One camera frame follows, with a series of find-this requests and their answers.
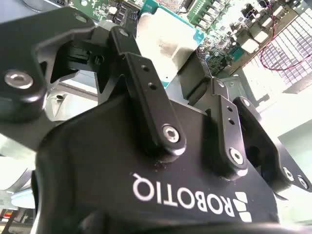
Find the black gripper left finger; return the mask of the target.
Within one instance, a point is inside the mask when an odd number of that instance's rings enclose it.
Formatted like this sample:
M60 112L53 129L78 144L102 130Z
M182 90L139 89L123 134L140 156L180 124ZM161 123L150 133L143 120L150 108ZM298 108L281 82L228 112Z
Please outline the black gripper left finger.
M128 93L143 119L143 141L162 162L186 150L186 136L152 61L127 28L95 26L64 7L0 25L0 132L37 151L53 128L49 91L79 70L95 73L100 103Z

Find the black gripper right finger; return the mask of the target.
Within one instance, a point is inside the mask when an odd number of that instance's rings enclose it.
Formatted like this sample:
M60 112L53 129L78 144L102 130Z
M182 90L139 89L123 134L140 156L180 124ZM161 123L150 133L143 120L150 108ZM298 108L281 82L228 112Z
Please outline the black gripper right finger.
M281 141L263 125L252 103L244 97L230 99L227 86L214 78L206 61L192 52L178 72L183 97L208 116L208 135L218 173L228 179L244 176L253 166L271 189L283 193L312 184Z

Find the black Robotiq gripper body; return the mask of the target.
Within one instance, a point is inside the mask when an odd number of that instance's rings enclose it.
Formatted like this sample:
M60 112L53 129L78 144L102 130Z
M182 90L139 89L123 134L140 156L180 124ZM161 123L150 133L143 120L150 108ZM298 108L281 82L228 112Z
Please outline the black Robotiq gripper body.
M36 161L35 234L276 234L275 198L252 167L226 180L205 114L173 103L187 137L169 164L145 152L128 97L53 129Z

